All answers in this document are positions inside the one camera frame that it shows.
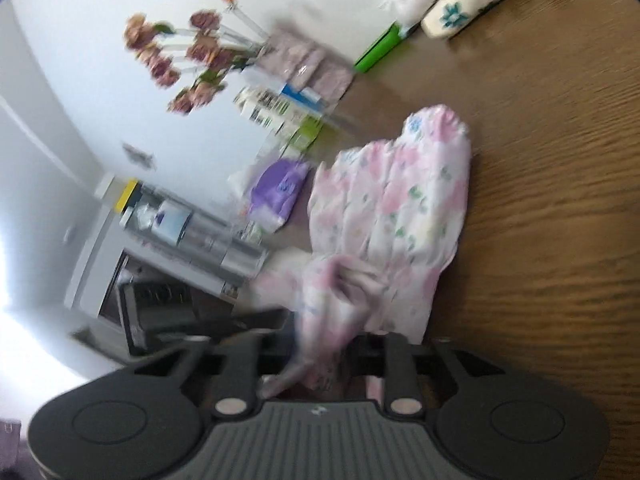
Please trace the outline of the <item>clear water tumbler blue lid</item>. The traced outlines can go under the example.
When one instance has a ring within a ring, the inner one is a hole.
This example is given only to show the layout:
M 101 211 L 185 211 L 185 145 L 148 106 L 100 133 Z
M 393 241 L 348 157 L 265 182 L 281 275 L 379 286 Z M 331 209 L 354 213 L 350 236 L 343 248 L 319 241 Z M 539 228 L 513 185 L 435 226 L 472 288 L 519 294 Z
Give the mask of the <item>clear water tumbler blue lid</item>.
M 126 206 L 120 225 L 168 256 L 236 286 L 254 278 L 268 256 L 266 248 L 236 236 L 227 222 L 153 193 Z

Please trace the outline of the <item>purple tissue pack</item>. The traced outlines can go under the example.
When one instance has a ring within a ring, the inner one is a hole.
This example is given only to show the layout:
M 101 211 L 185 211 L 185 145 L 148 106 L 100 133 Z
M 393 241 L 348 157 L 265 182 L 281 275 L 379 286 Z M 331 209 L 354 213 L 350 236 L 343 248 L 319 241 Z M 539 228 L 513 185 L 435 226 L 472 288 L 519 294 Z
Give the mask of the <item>purple tissue pack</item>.
M 304 160 L 264 157 L 228 177 L 228 185 L 240 213 L 272 234 L 291 217 L 310 170 Z

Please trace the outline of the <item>dried rose bouquet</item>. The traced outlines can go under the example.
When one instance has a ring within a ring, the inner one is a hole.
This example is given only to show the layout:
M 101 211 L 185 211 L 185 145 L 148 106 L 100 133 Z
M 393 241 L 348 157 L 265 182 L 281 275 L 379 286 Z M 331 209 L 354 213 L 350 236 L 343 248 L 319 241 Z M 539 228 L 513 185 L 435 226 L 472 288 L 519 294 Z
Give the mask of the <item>dried rose bouquet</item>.
M 250 30 L 241 34 L 224 24 L 224 14 L 198 10 L 186 27 L 149 20 L 136 13 L 126 21 L 122 39 L 126 49 L 149 72 L 154 84 L 169 89 L 186 77 L 192 82 L 168 103 L 168 112 L 182 116 L 210 104 L 227 88 L 227 77 L 258 61 L 269 35 L 240 7 L 239 0 L 221 0 L 224 12 Z

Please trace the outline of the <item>white green milk carton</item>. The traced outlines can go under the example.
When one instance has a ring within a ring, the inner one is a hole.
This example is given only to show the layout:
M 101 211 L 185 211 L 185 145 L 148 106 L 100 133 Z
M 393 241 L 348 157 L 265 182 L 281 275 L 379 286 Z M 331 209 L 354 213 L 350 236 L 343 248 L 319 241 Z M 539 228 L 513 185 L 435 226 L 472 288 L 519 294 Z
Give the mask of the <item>white green milk carton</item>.
M 299 153 L 316 142 L 322 129 L 320 115 L 264 87 L 244 87 L 233 104 L 242 117 L 266 129 L 277 144 Z

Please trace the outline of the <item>grey cabinet with yellow top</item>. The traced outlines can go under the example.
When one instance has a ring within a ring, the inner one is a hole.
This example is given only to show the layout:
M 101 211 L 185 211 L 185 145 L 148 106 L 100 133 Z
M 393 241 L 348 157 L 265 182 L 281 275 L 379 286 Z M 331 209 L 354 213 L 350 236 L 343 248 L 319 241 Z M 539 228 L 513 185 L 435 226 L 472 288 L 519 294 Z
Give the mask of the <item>grey cabinet with yellow top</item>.
M 119 325 L 102 318 L 100 310 L 120 267 L 129 257 L 209 295 L 220 297 L 224 288 L 224 281 L 214 274 L 168 255 L 166 250 L 153 247 L 120 226 L 115 204 L 125 188 L 125 181 L 114 174 L 104 174 L 94 190 L 100 209 L 64 299 L 70 316 L 79 323 L 81 340 L 119 363 L 129 360 L 125 332 Z

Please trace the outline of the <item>green plastic case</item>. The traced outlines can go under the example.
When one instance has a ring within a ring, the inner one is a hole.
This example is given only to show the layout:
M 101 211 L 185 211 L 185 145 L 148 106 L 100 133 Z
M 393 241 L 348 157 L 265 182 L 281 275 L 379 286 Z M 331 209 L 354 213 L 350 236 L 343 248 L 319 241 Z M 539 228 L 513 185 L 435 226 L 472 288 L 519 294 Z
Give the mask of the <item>green plastic case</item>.
M 360 55 L 354 64 L 354 70 L 360 74 L 367 73 L 418 28 L 419 24 L 414 24 L 410 27 L 402 27 L 397 23 L 391 24 L 390 28 L 387 29 L 386 32 L 383 32 L 382 35 L 368 47 L 366 52 Z

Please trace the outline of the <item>pink knitted vase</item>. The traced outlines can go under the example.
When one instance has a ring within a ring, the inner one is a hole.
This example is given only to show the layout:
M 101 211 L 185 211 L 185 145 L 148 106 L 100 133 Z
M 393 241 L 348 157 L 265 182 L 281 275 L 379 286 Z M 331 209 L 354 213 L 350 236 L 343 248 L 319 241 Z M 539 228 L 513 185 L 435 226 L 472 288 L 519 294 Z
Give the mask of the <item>pink knitted vase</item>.
M 292 29 L 277 29 L 266 40 L 257 65 L 324 105 L 340 102 L 355 78 L 344 58 Z

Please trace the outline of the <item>pink floral garment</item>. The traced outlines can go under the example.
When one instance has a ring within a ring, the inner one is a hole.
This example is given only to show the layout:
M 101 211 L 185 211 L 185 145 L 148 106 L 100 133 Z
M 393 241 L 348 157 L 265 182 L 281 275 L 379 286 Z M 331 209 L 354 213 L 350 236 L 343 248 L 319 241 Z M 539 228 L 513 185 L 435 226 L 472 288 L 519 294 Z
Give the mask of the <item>pink floral garment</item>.
M 296 348 L 264 399 L 296 385 L 330 391 L 361 333 L 420 344 L 440 274 L 457 253 L 471 167 L 469 129 L 446 105 L 422 108 L 394 140 L 321 164 L 307 214 L 311 248 L 274 252 L 247 287 L 253 308 L 284 307 Z

